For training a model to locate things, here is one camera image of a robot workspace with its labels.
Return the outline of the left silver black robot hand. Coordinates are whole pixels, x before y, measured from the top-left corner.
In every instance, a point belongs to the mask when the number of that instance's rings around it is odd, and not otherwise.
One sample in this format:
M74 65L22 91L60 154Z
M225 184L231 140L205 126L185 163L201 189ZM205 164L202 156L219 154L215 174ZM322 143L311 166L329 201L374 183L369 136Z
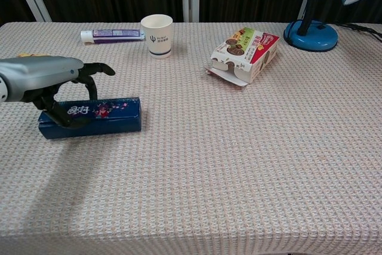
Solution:
M57 125L77 129L87 125L86 118L73 119L54 99L67 83L84 84L90 100L98 99L92 78L96 73L113 76L115 71L105 63L84 63L63 56L27 56L1 60L1 102L33 103Z

